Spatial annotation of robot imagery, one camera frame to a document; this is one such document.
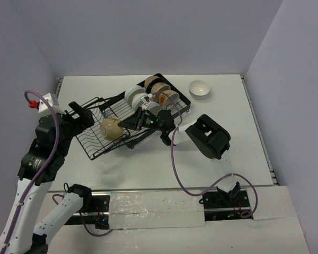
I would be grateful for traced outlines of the white ribbed bowl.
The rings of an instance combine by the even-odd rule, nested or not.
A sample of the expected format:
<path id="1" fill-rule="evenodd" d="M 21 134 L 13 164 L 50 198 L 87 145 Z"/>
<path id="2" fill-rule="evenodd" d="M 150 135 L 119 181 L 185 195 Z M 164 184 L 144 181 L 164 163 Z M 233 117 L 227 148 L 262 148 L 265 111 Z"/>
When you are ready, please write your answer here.
<path id="1" fill-rule="evenodd" d="M 141 94 L 144 92 L 145 92 L 144 88 L 139 85 L 131 86 L 125 91 L 124 99 L 130 105 L 135 95 Z"/>
<path id="2" fill-rule="evenodd" d="M 144 97 L 144 96 L 147 96 L 147 94 L 146 93 L 139 93 L 133 97 L 131 107 L 134 111 L 136 111 L 139 107 L 141 107 L 143 105 L 142 97 Z"/>

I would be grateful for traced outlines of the cream floral bowl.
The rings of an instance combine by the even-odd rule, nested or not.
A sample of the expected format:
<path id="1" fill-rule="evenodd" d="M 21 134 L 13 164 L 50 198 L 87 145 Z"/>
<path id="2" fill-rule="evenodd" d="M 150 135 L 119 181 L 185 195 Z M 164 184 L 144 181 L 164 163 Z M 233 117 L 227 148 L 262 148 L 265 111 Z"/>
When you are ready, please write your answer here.
<path id="1" fill-rule="evenodd" d="M 123 135 L 123 128 L 118 124 L 120 120 L 117 117 L 105 118 L 100 125 L 100 134 L 105 140 L 118 140 Z"/>

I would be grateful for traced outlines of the beige floral bowl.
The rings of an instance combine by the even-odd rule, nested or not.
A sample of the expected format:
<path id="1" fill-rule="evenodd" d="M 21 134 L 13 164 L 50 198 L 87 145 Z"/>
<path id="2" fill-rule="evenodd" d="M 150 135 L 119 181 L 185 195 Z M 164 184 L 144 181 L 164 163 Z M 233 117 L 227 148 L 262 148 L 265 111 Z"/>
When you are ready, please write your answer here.
<path id="1" fill-rule="evenodd" d="M 145 82 L 144 82 L 144 89 L 145 91 L 148 91 L 148 87 L 150 86 L 150 84 L 153 82 L 153 81 L 156 81 L 155 83 L 158 83 L 158 80 L 160 80 L 160 78 L 158 76 L 150 76 L 148 78 L 145 79 Z"/>
<path id="2" fill-rule="evenodd" d="M 177 92 L 173 90 L 165 90 L 159 94 L 158 103 L 163 110 L 166 110 L 173 104 L 177 103 L 180 99 L 180 96 Z"/>
<path id="3" fill-rule="evenodd" d="M 171 86 L 160 82 L 160 83 L 156 83 L 153 85 L 153 87 L 151 88 L 151 94 L 155 97 L 157 95 L 157 92 L 163 92 L 165 90 L 170 90 Z"/>

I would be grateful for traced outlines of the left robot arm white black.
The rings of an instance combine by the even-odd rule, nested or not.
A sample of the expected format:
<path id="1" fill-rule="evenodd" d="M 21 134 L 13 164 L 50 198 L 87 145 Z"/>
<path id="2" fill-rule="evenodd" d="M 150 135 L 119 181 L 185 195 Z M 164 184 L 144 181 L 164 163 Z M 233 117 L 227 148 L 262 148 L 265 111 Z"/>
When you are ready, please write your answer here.
<path id="1" fill-rule="evenodd" d="M 93 114 L 76 102 L 69 104 L 78 116 L 51 111 L 39 120 L 36 138 L 22 158 L 15 201 L 0 236 L 0 253 L 46 253 L 70 217 L 92 207 L 92 190 L 74 184 L 64 199 L 41 222 L 43 200 L 65 162 L 73 137 L 94 125 Z"/>

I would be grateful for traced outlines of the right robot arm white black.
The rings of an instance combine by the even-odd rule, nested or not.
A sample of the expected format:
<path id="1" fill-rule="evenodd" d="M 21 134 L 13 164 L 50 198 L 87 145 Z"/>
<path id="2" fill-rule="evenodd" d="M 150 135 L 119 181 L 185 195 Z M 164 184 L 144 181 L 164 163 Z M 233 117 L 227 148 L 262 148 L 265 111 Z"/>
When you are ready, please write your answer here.
<path id="1" fill-rule="evenodd" d="M 220 160 L 222 155 L 230 148 L 230 134 L 208 115 L 203 114 L 194 122 L 182 126 L 181 124 L 176 125 L 174 123 L 174 117 L 169 110 L 161 110 L 157 115 L 154 115 L 140 107 L 133 115 L 122 120 L 118 125 L 122 128 L 136 131 L 140 131 L 142 128 L 160 131 L 162 142 L 170 147 L 171 163 L 175 178 L 181 189 L 188 195 L 193 197 L 204 196 L 213 187 L 216 187 L 219 192 L 219 202 L 222 205 L 231 207 L 237 202 L 238 193 L 241 188 L 238 182 L 226 190 L 217 186 L 222 180 L 234 176 L 233 174 L 222 176 L 199 194 L 189 192 L 178 177 L 173 151 L 174 146 L 178 144 L 175 141 L 175 138 L 177 138 L 178 135 L 183 134 L 184 140 L 191 140 L 199 151 L 208 159 Z"/>

